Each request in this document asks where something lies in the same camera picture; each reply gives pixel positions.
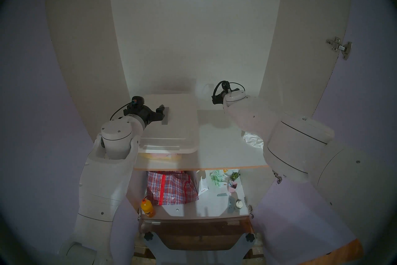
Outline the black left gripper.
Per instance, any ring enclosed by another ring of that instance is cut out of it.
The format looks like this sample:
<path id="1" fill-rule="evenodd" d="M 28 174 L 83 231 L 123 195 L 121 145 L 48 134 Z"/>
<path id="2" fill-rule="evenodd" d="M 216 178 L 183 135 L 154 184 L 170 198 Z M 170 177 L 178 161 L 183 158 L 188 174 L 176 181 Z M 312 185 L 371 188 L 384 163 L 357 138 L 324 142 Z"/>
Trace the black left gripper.
<path id="1" fill-rule="evenodd" d="M 145 126 L 148 126 L 152 122 L 161 122 L 164 119 L 164 114 L 162 112 L 165 111 L 165 106 L 162 104 L 160 105 L 156 111 L 152 111 L 146 105 L 141 106 L 137 110 L 137 116 L 139 116 Z"/>

